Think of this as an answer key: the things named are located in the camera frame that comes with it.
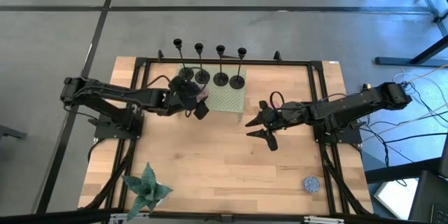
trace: succulent plant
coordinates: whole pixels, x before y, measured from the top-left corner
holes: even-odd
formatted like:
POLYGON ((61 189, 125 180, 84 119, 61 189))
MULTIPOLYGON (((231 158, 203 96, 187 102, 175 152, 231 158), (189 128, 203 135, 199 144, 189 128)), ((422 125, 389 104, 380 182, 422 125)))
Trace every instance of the succulent plant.
POLYGON ((151 214, 157 203, 172 191, 171 188, 161 185, 155 180, 154 171, 149 163, 146 163, 141 178, 134 176, 122 176, 122 178, 127 187, 137 194, 131 210, 127 213, 128 221, 132 220, 145 206, 148 206, 151 214))

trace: white object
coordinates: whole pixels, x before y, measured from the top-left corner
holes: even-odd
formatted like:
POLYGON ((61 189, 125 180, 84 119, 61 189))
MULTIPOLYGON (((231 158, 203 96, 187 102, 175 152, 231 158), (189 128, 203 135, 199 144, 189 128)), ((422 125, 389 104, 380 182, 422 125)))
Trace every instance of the white object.
POLYGON ((406 182, 407 186, 402 186, 397 181, 383 183, 374 197, 394 216, 407 220, 419 182, 415 178, 404 179, 403 181, 406 182))

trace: metal bracket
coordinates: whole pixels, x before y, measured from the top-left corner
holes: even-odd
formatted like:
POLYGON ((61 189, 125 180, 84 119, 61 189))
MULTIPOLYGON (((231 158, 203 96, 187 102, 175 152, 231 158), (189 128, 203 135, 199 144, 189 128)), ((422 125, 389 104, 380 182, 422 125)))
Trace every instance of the metal bracket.
POLYGON ((159 52, 157 53, 157 61, 161 62, 163 58, 163 52, 162 50, 159 50, 159 52))
POLYGON ((144 115, 142 113, 134 113, 134 122, 132 122, 130 130, 116 127, 111 122, 111 118, 103 114, 99 115, 98 120, 89 119, 89 122, 97 127, 94 137, 98 139, 139 139, 143 127, 143 119, 144 115))
POLYGON ((141 67, 146 63, 145 57, 138 57, 135 59, 135 67, 141 67))
POLYGON ((317 138, 318 141, 316 142, 320 142, 322 141, 325 144, 361 144, 362 140, 361 140, 361 136, 359 133, 359 129, 355 128, 351 128, 351 126, 347 126, 343 129, 341 129, 341 131, 338 133, 338 135, 334 135, 334 134, 326 134, 325 131, 323 129, 321 129, 321 126, 315 126, 317 127, 317 131, 316 132, 320 132, 320 137, 317 138))
POLYGON ((342 219, 323 218, 323 217, 316 217, 316 216, 305 216, 304 222, 311 223, 311 224, 344 224, 344 220, 342 220, 342 219))
POLYGON ((228 213, 222 213, 221 214, 221 222, 222 223, 232 223, 233 222, 233 215, 228 213))
POLYGON ((322 61, 312 60, 309 63, 311 63, 311 65, 318 71, 323 71, 322 61))
POLYGON ((277 61, 277 64, 280 63, 282 61, 281 56, 280 56, 280 52, 276 51, 274 54, 274 60, 277 61))

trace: desk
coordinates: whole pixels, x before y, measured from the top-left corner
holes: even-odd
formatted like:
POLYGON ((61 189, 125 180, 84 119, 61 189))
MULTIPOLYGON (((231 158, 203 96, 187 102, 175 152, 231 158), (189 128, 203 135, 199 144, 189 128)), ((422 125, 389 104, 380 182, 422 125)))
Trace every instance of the desk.
MULTIPOLYGON (((117 57, 111 84, 129 87, 135 62, 135 57, 117 57)), ((322 65, 328 94, 345 93, 339 63, 322 62, 322 65)), ((177 66, 175 63, 151 63, 148 80, 161 74, 172 78, 177 66)), ((273 91, 280 91, 286 101, 311 101, 307 68, 254 64, 241 67, 247 72, 241 122, 236 113, 217 111, 210 111, 203 120, 186 118, 183 113, 170 117, 146 113, 141 138, 136 142, 131 175, 140 177, 146 163, 150 162, 157 180, 174 190, 156 211, 328 215, 319 145, 312 127, 301 125, 279 131, 279 149, 274 152, 262 139, 246 136, 247 132, 257 129, 244 127, 259 111, 258 102, 268 100, 273 91), (302 182, 307 176, 318 177, 321 183, 318 192, 309 194, 304 190, 302 182)), ((144 68, 140 68, 137 87, 141 86, 143 71, 144 68)), ((316 71, 314 75, 316 87, 320 87, 316 71)), ((160 80, 153 88, 166 86, 166 82, 160 80)), ((117 139, 107 139, 93 150, 79 199, 80 207, 90 203, 108 181, 117 142, 117 139)), ((347 144, 338 147, 346 184, 362 205, 372 211, 359 152, 347 144)), ((112 207, 118 205, 121 183, 119 179, 112 207)), ((339 193, 334 182, 332 188, 336 210, 340 212, 339 193)), ((125 210, 130 209, 134 198, 133 192, 127 193, 125 210)))

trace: round blue object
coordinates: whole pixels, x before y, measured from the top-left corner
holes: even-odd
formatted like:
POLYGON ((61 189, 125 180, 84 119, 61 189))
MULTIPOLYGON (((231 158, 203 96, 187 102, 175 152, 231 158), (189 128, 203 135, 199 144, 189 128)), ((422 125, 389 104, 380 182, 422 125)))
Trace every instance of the round blue object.
POLYGON ((321 186, 319 184, 319 180, 316 177, 309 176, 303 181, 305 190, 308 193, 315 193, 319 190, 319 187, 321 186))

